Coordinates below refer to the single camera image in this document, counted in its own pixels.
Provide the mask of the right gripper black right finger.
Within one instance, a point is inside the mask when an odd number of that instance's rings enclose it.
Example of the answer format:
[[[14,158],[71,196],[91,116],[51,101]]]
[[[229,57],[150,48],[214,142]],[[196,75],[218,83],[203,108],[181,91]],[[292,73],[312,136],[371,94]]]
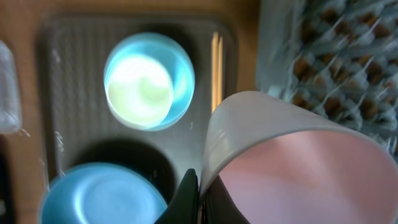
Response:
[[[203,222],[206,224],[249,224],[235,206],[220,176],[206,191],[203,205]]]

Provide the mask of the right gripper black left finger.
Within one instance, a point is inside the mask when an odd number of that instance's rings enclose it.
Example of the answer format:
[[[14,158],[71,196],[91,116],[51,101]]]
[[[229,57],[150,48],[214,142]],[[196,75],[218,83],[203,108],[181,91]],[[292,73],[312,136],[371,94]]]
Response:
[[[188,169],[165,212],[155,224],[194,224],[198,221],[198,178]]]

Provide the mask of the pink cup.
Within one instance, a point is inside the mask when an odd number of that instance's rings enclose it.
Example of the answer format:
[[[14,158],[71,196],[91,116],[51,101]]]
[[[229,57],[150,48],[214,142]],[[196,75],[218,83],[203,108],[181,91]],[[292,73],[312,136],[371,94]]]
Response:
[[[250,223],[397,221],[397,163],[379,143],[258,91],[211,115],[201,196],[216,179]]]

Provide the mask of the dark blue plate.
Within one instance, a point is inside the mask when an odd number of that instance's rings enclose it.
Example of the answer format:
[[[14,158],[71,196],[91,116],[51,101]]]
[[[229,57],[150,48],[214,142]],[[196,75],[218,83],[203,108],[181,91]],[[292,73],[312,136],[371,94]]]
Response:
[[[89,163],[54,179],[44,196],[41,223],[155,223],[167,209],[142,175],[110,163]]]

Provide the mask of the cream white cup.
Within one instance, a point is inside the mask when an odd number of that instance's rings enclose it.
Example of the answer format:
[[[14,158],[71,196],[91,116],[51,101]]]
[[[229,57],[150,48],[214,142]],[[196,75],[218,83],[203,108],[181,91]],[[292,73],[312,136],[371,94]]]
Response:
[[[111,61],[104,87],[113,116],[133,129],[150,129],[160,124],[174,97],[169,72],[158,60],[146,56]]]

